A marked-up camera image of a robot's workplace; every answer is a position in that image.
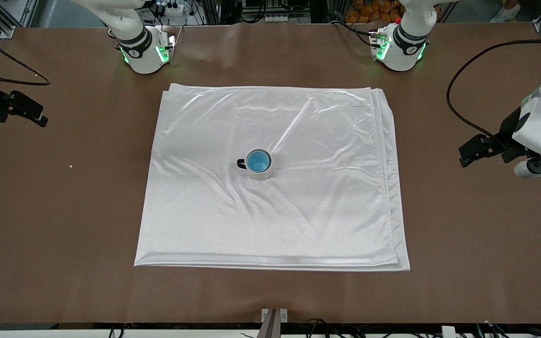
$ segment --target mug handle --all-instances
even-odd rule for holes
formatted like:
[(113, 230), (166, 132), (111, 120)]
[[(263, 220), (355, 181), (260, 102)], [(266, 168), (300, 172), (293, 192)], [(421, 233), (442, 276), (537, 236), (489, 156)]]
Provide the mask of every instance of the mug handle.
[(241, 168), (241, 169), (247, 169), (247, 168), (245, 167), (245, 159), (240, 158), (239, 160), (237, 160), (237, 166), (238, 166), (239, 168)]

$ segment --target brown tabletop surface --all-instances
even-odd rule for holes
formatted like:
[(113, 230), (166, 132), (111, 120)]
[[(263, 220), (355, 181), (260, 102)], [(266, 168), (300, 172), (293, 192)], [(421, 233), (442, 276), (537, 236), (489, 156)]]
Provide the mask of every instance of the brown tabletop surface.
[[(0, 323), (290, 321), (541, 323), (541, 179), (491, 158), (462, 169), (472, 128), (445, 90), (472, 56), (539, 38), (528, 23), (444, 24), (412, 70), (372, 62), (341, 26), (186, 27), (172, 66), (138, 75), (104, 29), (18, 29), (1, 47), (51, 79), (18, 89), (46, 128), (0, 124)], [(0, 55), (0, 77), (37, 79)], [(385, 90), (395, 116), (410, 272), (133, 267), (159, 102), (171, 83)], [(541, 83), (541, 45), (496, 49), (453, 104), (497, 131)]]

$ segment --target folded white fabric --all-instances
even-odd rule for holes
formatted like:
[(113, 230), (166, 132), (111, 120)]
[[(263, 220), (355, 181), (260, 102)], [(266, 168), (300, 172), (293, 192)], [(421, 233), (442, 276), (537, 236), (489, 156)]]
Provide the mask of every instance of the folded white fabric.
[[(253, 148), (274, 171), (236, 166)], [(172, 84), (135, 266), (408, 271), (394, 120), (380, 89)]]

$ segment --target mug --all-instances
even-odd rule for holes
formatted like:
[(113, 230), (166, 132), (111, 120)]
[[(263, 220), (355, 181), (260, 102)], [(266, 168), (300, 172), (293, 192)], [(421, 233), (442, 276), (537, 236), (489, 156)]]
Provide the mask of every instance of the mug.
[(254, 149), (245, 159), (237, 160), (237, 166), (246, 169), (255, 180), (266, 180), (272, 173), (272, 156), (264, 149)]

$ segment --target green light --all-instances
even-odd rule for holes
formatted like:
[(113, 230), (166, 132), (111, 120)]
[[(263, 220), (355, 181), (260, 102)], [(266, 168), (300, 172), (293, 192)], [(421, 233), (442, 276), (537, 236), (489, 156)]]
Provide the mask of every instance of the green light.
[(166, 52), (163, 47), (156, 47), (156, 51), (158, 52), (162, 62), (168, 62), (168, 52)]
[(385, 59), (385, 54), (387, 54), (387, 50), (389, 49), (389, 42), (385, 42), (384, 45), (382, 45), (381, 49), (377, 52), (377, 58), (380, 60)]
[(419, 52), (419, 56), (417, 57), (417, 61), (419, 61), (423, 57), (423, 51), (425, 50), (425, 46), (427, 43), (423, 43), (423, 47), (421, 47), (421, 51)]
[(129, 63), (129, 58), (126, 57), (126, 54), (124, 53), (124, 49), (122, 49), (122, 47), (120, 47), (120, 51), (122, 52), (122, 55), (124, 56), (124, 62), (126, 62), (128, 64)]

